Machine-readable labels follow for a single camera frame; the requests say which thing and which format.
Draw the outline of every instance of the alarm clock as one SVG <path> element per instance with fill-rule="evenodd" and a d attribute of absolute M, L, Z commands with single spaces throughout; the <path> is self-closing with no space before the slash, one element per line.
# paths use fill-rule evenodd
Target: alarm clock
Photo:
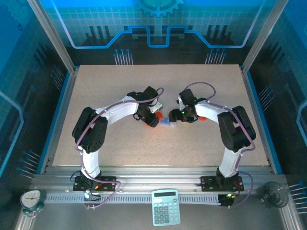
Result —
<path fill-rule="evenodd" d="M 45 193 L 40 190 L 31 190 L 22 194 L 20 203 L 24 207 L 24 214 L 40 211 L 44 207 Z"/>

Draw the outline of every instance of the calculator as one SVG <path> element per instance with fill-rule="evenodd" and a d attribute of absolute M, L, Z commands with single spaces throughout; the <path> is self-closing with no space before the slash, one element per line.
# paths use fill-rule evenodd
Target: calculator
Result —
<path fill-rule="evenodd" d="M 178 190 L 163 189 L 152 192 L 153 225 L 180 224 Z"/>

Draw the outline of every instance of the wooden table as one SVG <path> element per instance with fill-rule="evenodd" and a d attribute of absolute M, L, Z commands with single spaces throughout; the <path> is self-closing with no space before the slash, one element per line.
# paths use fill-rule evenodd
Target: wooden table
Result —
<path fill-rule="evenodd" d="M 162 113 L 178 108 L 178 94 L 190 83 L 206 81 L 216 90 L 212 102 L 245 108 L 255 130 L 256 150 L 246 153 L 240 165 L 268 165 L 248 95 L 238 65 L 131 65 L 81 66 L 53 161 L 54 166 L 80 165 L 71 132 L 85 107 L 101 108 L 122 99 L 127 93 L 142 92 L 147 86 L 163 87 Z M 209 97 L 206 85 L 191 87 L 197 98 Z M 127 116 L 107 129 L 100 149 L 100 166 L 218 166 L 224 145 L 217 123 L 205 120 L 193 124 L 147 127 Z"/>

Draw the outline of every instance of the robotic arm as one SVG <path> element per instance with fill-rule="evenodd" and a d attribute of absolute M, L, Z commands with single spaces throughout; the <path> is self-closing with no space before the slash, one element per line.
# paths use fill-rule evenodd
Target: robotic arm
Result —
<path fill-rule="evenodd" d="M 98 152 L 105 141 L 108 126 L 128 115 L 133 115 L 136 120 L 142 120 L 150 127 L 157 126 L 159 118 L 155 112 L 163 108 L 163 105 L 158 102 L 158 96 L 158 92 L 149 86 L 144 92 L 128 93 L 121 101 L 111 106 L 95 110 L 87 107 L 82 111 L 72 132 L 75 143 L 77 143 L 89 123 L 104 111 L 94 122 L 94 126 L 91 126 L 85 133 L 79 144 L 79 150 L 83 151 L 84 168 L 81 170 L 83 176 L 89 179 L 100 177 Z"/>
<path fill-rule="evenodd" d="M 244 129 L 252 140 L 256 138 L 255 130 L 242 106 L 227 108 L 213 104 L 205 98 L 197 99 L 190 89 L 186 89 L 179 94 L 177 103 L 179 109 L 174 109 L 169 113 L 169 121 L 195 122 L 198 117 L 206 117 L 219 124 L 221 138 L 225 145 L 224 157 L 216 172 L 216 183 L 222 191 L 227 191 L 227 187 L 237 180 L 237 168 L 242 153 L 251 144 L 242 127 L 237 126 L 237 121 L 230 110 L 235 113 L 243 124 Z"/>

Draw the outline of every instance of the clock face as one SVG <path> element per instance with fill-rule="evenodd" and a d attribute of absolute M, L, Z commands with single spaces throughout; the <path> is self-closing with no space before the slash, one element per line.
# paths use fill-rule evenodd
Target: clock face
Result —
<path fill-rule="evenodd" d="M 40 191 L 32 190 L 21 196 L 20 202 L 26 208 L 33 208 L 40 199 Z"/>

